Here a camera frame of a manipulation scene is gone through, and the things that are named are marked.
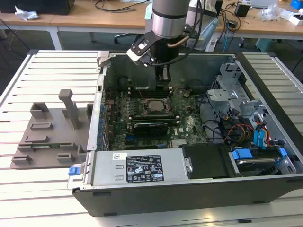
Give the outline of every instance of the motherboard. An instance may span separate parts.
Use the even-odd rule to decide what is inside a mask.
[[[178,148],[207,143],[191,90],[106,92],[109,150]]]

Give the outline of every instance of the black plastic cover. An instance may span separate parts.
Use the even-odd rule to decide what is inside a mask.
[[[209,143],[184,145],[182,149],[193,168],[193,172],[187,174],[189,179],[237,177],[228,155],[228,146]]]

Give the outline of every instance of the white sticker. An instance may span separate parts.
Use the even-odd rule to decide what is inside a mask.
[[[127,153],[114,153],[113,160],[126,160]]]

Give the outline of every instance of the side panel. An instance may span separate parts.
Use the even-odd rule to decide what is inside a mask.
[[[282,178],[200,185],[73,190],[73,195],[94,217],[191,210],[271,202],[303,187],[303,178]]]

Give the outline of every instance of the gray 3d printed holder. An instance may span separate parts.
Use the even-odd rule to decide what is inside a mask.
[[[85,161],[93,104],[77,108],[71,97],[70,89],[59,93],[66,109],[48,109],[45,103],[33,103],[32,117],[10,168],[71,167]]]

